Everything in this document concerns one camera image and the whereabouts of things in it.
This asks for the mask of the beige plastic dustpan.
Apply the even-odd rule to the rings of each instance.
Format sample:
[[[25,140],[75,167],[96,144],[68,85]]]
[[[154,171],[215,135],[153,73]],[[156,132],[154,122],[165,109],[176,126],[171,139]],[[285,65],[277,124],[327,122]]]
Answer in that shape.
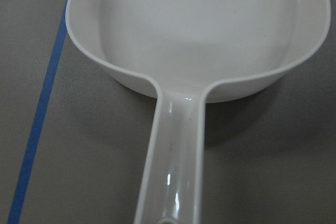
[[[199,223],[205,106],[255,94],[309,59],[330,0],[68,0],[77,48],[157,99],[135,223]]]

